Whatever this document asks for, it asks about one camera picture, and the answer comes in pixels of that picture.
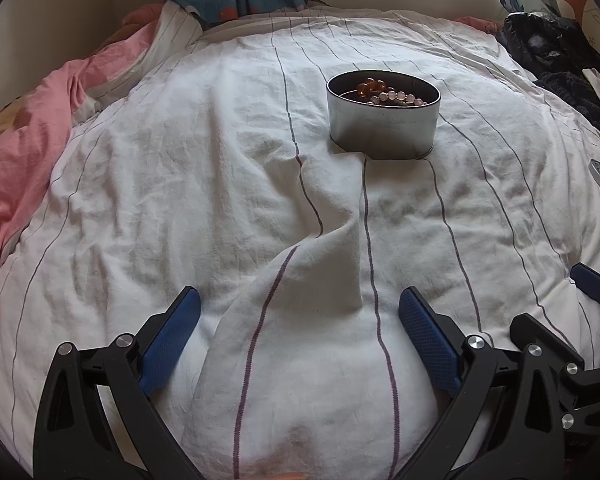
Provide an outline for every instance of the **bead bracelet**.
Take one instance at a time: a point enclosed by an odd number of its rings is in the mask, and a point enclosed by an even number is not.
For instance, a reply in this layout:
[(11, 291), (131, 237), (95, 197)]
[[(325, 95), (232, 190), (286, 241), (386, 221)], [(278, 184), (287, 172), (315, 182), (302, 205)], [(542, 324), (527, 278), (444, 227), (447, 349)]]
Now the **bead bracelet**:
[(423, 106), (427, 104), (413, 94), (396, 91), (395, 88), (388, 87), (384, 81), (371, 78), (357, 86), (356, 94), (360, 99), (368, 99), (367, 103), (370, 105)]

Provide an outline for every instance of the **metal tin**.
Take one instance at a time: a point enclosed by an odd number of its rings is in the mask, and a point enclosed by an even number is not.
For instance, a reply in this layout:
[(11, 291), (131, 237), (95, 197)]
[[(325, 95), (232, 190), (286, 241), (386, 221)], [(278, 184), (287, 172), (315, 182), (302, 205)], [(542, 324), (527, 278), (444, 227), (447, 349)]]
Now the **metal tin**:
[[(418, 107), (369, 105), (341, 97), (367, 78), (414, 94), (427, 102)], [(421, 158), (431, 151), (436, 135), (440, 92), (412, 75), (383, 70), (356, 70), (327, 83), (331, 138), (348, 152), (377, 160)]]

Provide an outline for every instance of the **bed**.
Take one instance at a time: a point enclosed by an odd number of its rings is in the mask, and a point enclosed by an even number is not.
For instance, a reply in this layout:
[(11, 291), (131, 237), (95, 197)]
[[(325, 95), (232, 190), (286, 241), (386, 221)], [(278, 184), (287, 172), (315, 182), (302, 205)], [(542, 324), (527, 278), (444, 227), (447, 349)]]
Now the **bed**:
[[(425, 158), (330, 140), (325, 82), (366, 68), (442, 94)], [(134, 333), (185, 285), (202, 318), (154, 403), (207, 478), (391, 478), (443, 405), (397, 320), (409, 285), (491, 345), (528, 312), (600, 367), (569, 279), (600, 272), (600, 133), (493, 36), (322, 5), (203, 32), (168, 2), (30, 103), (29, 136), (0, 139), (0, 441), (29, 472), (57, 346)]]

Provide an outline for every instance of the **blue gripper pad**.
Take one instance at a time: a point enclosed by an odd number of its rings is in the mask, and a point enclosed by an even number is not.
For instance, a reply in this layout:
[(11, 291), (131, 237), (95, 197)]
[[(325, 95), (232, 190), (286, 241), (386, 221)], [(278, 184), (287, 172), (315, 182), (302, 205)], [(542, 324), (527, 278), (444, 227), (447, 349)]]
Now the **blue gripper pad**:
[(575, 264), (571, 267), (570, 278), (576, 286), (600, 304), (600, 274), (584, 264)]
[(462, 387), (459, 356), (427, 307), (408, 288), (400, 296), (398, 316), (433, 385), (455, 397)]
[(147, 397), (169, 380), (184, 346), (198, 324), (201, 311), (200, 295), (195, 288), (191, 288), (147, 347), (142, 358), (142, 375), (139, 380)]

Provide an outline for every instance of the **bead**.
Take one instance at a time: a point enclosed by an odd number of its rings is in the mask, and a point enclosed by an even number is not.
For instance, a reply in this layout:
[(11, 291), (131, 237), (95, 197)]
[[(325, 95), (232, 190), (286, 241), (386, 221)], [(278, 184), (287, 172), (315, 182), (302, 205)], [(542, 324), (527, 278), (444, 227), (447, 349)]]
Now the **bead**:
[(356, 88), (356, 91), (358, 92), (358, 95), (360, 97), (366, 97), (369, 94), (371, 94), (371, 90), (369, 89), (369, 86), (366, 83), (360, 83)]

